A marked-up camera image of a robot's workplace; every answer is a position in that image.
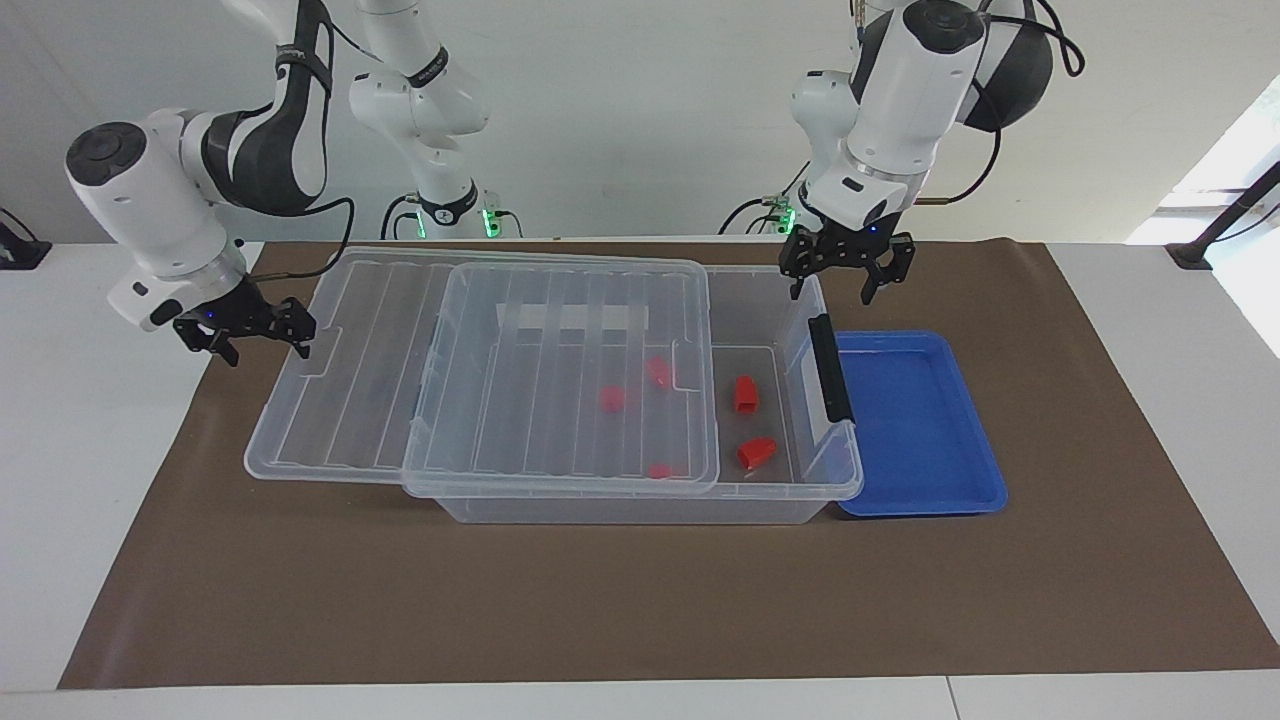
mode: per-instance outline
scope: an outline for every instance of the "red plastic block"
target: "red plastic block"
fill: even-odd
[[[733,410],[755,413],[760,407],[760,391],[755,388],[751,375],[739,375],[733,383]]]
[[[600,388],[600,410],[605,413],[622,413],[627,404],[627,393],[620,386],[605,386]]]
[[[644,364],[645,373],[649,373],[649,379],[653,384],[660,387],[662,389],[671,389],[673,375],[671,372],[671,363],[667,363],[666,357],[659,357],[654,355]]]
[[[749,439],[737,447],[737,461],[744,470],[754,470],[769,461],[778,451],[778,443],[773,438],[758,437]]]

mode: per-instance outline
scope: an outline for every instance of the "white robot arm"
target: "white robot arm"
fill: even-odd
[[[357,0],[370,50],[394,72],[357,76],[351,113],[408,163],[428,237],[492,236],[481,191],[453,136],[484,129],[479,82],[449,58],[417,0]]]
[[[315,320],[297,299],[271,305],[212,204],[297,215],[325,186],[333,24],[320,0],[223,0],[276,44],[275,97],[257,110],[166,109],[105,123],[67,151],[76,193],[136,266],[108,295],[145,331],[173,323],[192,351],[234,365],[236,337],[289,342],[307,355]]]
[[[906,279],[915,247],[895,231],[942,137],[956,122],[997,132],[1024,117],[1052,70],[1043,32],[989,22],[1002,13],[1034,22],[1032,0],[870,5],[878,17],[858,33],[854,73],[810,72],[791,96],[812,151],[805,182],[785,200],[795,222],[778,258],[796,279],[796,296],[805,278],[828,266],[867,270],[864,304]],[[891,260],[881,265],[886,254]]]
[[[273,101],[233,113],[164,109],[142,123],[97,126],[72,143],[67,177],[133,252],[136,266],[108,296],[124,318],[148,332],[172,322],[192,351],[232,365],[237,337],[282,340],[305,357],[315,320],[297,299],[262,299],[212,205],[296,217],[324,192],[335,28],[323,0],[223,4],[275,42]],[[358,10],[375,53],[396,72],[357,78],[352,110],[408,160],[435,237],[492,234],[483,193],[451,137],[488,122],[475,79],[449,63],[416,0],[358,0]]]

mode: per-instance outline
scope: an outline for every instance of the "green indicator light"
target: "green indicator light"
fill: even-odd
[[[787,211],[782,214],[782,219],[778,220],[778,234],[791,234],[791,228],[796,224],[796,210],[795,208],[787,208]]]
[[[480,214],[484,217],[484,232],[489,237],[498,237],[502,234],[502,220],[498,219],[498,214],[493,210],[481,210]]]

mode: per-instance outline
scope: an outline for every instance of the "brown work surface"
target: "brown work surface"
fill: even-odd
[[[330,250],[274,245],[257,269],[315,266]],[[1280,666],[1046,249],[925,245],[911,275],[869,309],[860,274],[831,272],[823,287],[840,329],[951,342],[1009,484],[997,515],[480,527],[397,487],[255,480],[241,459],[285,347],[246,341],[239,369],[205,373],[60,687]],[[271,292],[306,300],[311,287]]]

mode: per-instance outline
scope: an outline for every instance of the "black cable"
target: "black cable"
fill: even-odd
[[[340,27],[338,27],[337,23],[329,23],[329,26],[333,27],[333,31],[338,33],[338,37],[346,40],[347,45],[351,45],[357,53],[360,53],[361,55],[365,55],[366,58],[370,58],[372,60],[378,60],[379,63],[383,61],[383,59],[379,58],[378,55],[374,55],[369,50],[365,50],[364,47],[361,47],[360,44],[356,42],[355,40],[352,40],[351,36],[347,35],[347,31],[344,31]]]
[[[864,0],[849,0],[849,17],[854,18],[854,32],[858,45],[863,44],[867,35],[867,3]]]
[[[801,177],[804,177],[804,172],[809,169],[809,163],[810,160],[805,160],[805,164],[800,165],[800,170],[796,173],[796,177],[791,178],[791,182],[788,182],[787,186],[782,188],[782,192],[780,192],[778,195],[786,195],[791,192],[791,188],[795,187],[797,182],[800,182]]]
[[[399,222],[403,220],[404,218],[416,220],[417,213],[401,213],[399,215],[396,215],[396,222],[392,223],[392,237],[394,240],[399,240]]]
[[[1233,237],[1240,237],[1242,234],[1244,234],[1244,233],[1252,231],[1253,228],[1261,225],[1262,223],[1270,220],[1271,215],[1276,214],[1276,210],[1280,210],[1280,202],[1276,202],[1270,210],[1267,210],[1266,215],[1262,215],[1262,218],[1260,218],[1258,222],[1253,223],[1252,225],[1244,228],[1243,231],[1233,232],[1231,234],[1224,234],[1222,237],[1215,240],[1213,242],[1222,242],[1224,240],[1231,240]]]
[[[351,228],[356,224],[355,200],[352,200],[351,197],[339,197],[333,202],[325,202],[324,205],[320,205],[319,208],[312,208],[310,210],[301,210],[298,213],[271,213],[271,215],[276,218],[305,218],[307,215],[319,215],[320,213],[324,213],[326,210],[333,210],[339,205],[347,206],[347,229],[342,232],[342,242],[338,245],[338,251],[334,252],[333,258],[330,258],[329,261],[325,263],[323,268],[320,268],[319,270],[311,270],[310,273],[271,273],[257,277],[250,275],[248,279],[260,283],[271,281],[285,281],[285,279],[297,281],[305,278],[316,278],[332,270],[333,266],[338,264],[338,260],[342,258],[342,254],[347,251],[347,245],[351,242]]]
[[[498,215],[499,218],[511,218],[512,220],[516,220],[516,232],[520,233],[520,237],[525,237],[525,225],[524,223],[520,222],[520,215],[512,213],[511,210],[498,210],[495,215]]]
[[[1053,20],[1053,27],[1048,27],[1044,23],[1039,23],[1027,18],[1015,18],[1012,15],[987,15],[987,17],[993,23],[1009,23],[1021,27],[1032,27],[1057,40],[1059,50],[1062,54],[1062,65],[1066,68],[1066,74],[1069,77],[1079,77],[1082,73],[1084,73],[1084,50],[1080,50],[1080,46],[1076,45],[1074,40],[1066,36],[1066,32],[1062,31],[1062,23],[1057,19],[1057,13],[1052,10],[1048,3],[1039,0],[1039,4],[1041,6],[1044,8],[1044,12],[1048,13],[1050,18]],[[1075,55],[1076,64],[1074,65],[1071,64],[1071,55]]]
[[[755,200],[748,200],[746,202],[744,202],[744,204],[739,205],[737,208],[735,208],[733,211],[728,214],[728,218],[724,218],[724,224],[721,225],[719,232],[717,232],[716,234],[724,234],[724,231],[728,229],[730,223],[732,223],[748,208],[751,208],[754,205],[764,205],[764,199],[763,197],[756,197]]]
[[[378,240],[387,240],[387,231],[390,229],[392,215],[396,214],[396,209],[401,206],[401,202],[410,202],[408,196],[401,195],[392,204],[387,206],[387,213],[383,214],[383,228],[378,233]]]
[[[763,231],[763,229],[764,229],[764,225],[769,224],[769,217],[768,217],[768,215],[760,215],[759,218],[756,218],[756,219],[751,220],[751,222],[750,222],[750,223],[749,223],[749,224],[746,225],[746,232],[744,232],[742,234],[751,234],[751,228],[754,228],[754,227],[755,227],[755,223],[762,223],[762,224],[760,224],[760,229]]]
[[[987,88],[983,87],[982,83],[979,83],[977,79],[973,79],[969,81],[969,85],[972,85],[973,88],[978,91],[978,99],[987,105],[987,110],[991,111],[992,122],[996,126],[995,132],[992,132],[991,156],[987,159],[987,167],[982,169],[982,174],[978,176],[978,179],[973,181],[973,184],[970,184],[960,195],[956,195],[954,197],[947,197],[940,201],[931,200],[928,202],[920,202],[920,205],[951,205],[952,202],[960,202],[965,197],[969,197],[970,195],[977,192],[979,187],[982,187],[982,183],[987,182],[987,178],[991,176],[991,170],[995,169],[996,167],[996,160],[1000,158],[1000,145],[1004,140],[1004,132],[1001,131],[1000,127],[1001,124],[1000,110],[996,108],[996,102],[991,99],[991,95],[987,94]]]
[[[23,231],[26,231],[26,233],[28,236],[31,236],[31,241],[32,242],[38,242],[40,241],[40,238],[36,237],[36,233],[31,232],[31,228],[27,227],[27,223],[22,222],[22,219],[19,219],[18,215],[14,215],[13,213],[10,213],[9,210],[5,210],[4,208],[0,208],[0,213],[4,213],[5,217],[8,217],[10,220],[18,223],[18,227],[22,228]]]

